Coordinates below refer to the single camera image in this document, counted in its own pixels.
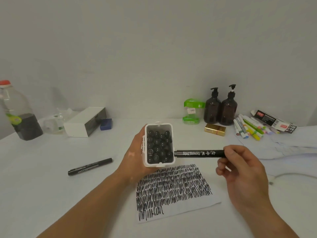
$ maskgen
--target soap dispenser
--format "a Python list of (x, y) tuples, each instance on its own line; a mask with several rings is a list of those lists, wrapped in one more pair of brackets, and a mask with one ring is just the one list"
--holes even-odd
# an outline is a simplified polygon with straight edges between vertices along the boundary
[(219, 115), (219, 123), (225, 126), (233, 125), (238, 106), (237, 102), (233, 99), (236, 95), (233, 91), (236, 85), (231, 84), (229, 87), (232, 88), (232, 91), (228, 93), (228, 98), (222, 101)]
[(206, 101), (204, 121), (206, 123), (214, 124), (217, 123), (217, 117), (220, 111), (220, 100), (218, 97), (218, 88), (211, 88), (211, 98)]

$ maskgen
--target gold cigarette pack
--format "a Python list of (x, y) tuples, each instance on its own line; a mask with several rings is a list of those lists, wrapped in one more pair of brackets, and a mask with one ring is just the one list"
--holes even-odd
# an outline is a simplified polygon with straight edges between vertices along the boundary
[(226, 133), (226, 127), (208, 123), (205, 127), (205, 132), (209, 132), (209, 133), (212, 133), (215, 135), (224, 136)]

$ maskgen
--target forearm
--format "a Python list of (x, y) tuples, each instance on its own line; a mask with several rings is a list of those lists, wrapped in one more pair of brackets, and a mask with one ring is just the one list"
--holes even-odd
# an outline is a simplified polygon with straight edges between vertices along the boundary
[(113, 173), (38, 238), (101, 237), (127, 186), (128, 182), (122, 175)]
[(298, 238), (272, 206), (263, 210), (243, 212), (242, 216), (255, 238)]

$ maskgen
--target black scribble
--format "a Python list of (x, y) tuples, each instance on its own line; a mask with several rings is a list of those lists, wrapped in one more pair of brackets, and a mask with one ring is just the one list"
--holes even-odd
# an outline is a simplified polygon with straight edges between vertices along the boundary
[(212, 195), (195, 164), (160, 169), (145, 176), (137, 187), (139, 221), (164, 214), (163, 205)]

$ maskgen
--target blue box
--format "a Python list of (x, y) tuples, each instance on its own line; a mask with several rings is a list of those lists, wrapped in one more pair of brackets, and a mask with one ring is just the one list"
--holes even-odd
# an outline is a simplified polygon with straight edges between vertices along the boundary
[(100, 130), (109, 130), (112, 129), (112, 119), (102, 119)]

